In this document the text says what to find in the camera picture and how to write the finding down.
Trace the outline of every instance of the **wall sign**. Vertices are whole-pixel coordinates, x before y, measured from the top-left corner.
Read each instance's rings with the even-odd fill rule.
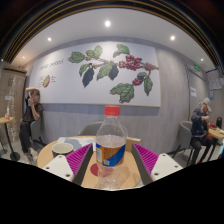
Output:
[[[191,87],[190,89],[191,89],[191,96],[197,97],[197,90],[193,87]]]
[[[53,52],[34,64],[30,84],[41,103],[160,107],[155,48],[100,42]]]
[[[5,96],[5,100],[11,100],[12,97],[11,96]]]
[[[213,99],[214,99],[214,93],[213,93],[213,90],[210,90],[209,93],[210,93],[210,100],[213,100]]]

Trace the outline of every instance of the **door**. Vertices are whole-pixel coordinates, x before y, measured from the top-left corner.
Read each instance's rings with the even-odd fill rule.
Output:
[[[7,124],[11,142],[19,140],[20,119],[22,118],[23,92],[26,79],[25,71],[4,68],[0,77],[0,117],[4,117],[7,106],[13,122]],[[8,144],[4,125],[1,125],[1,140]]]

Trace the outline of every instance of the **chair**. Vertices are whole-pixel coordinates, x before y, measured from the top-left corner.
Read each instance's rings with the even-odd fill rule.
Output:
[[[36,121],[33,121],[30,124],[30,131],[31,131],[31,140],[33,141],[33,143],[35,144],[38,143],[42,146],[46,146],[47,144],[43,143],[41,137],[40,137],[40,127],[41,127],[41,118],[39,118]]]
[[[178,145],[177,150],[174,152],[173,157],[172,157],[172,158],[174,158],[174,156],[177,154],[177,152],[182,151],[183,149],[184,149],[184,151],[186,149],[191,149],[191,153],[190,153],[189,159],[187,161],[187,166],[188,166],[188,163],[191,159],[191,155],[194,151],[194,149],[190,145],[191,137],[192,137],[191,127],[192,127],[192,122],[190,122],[190,121],[181,121],[180,122],[179,131],[178,131],[179,145]]]
[[[78,136],[85,136],[85,135],[95,136],[102,124],[103,124],[103,121],[95,121],[95,122],[89,123],[79,131]],[[128,132],[126,127],[124,127],[123,125],[122,127],[127,134]]]

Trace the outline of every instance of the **plastic bottle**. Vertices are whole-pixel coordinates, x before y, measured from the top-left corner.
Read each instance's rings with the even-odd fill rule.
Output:
[[[7,119],[10,119],[10,115],[9,115],[9,106],[7,106],[7,110],[6,110],[6,114],[7,114]]]
[[[106,116],[96,134],[96,161],[98,165],[97,189],[120,188],[120,177],[126,144],[127,130],[118,120],[119,106],[105,106]]]

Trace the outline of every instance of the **cup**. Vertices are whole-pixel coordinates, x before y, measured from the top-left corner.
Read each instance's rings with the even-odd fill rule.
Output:
[[[69,143],[56,143],[52,146],[53,156],[56,157],[58,155],[67,156],[69,153],[73,151],[73,145]]]
[[[210,123],[210,127],[211,128],[215,128],[215,125]]]

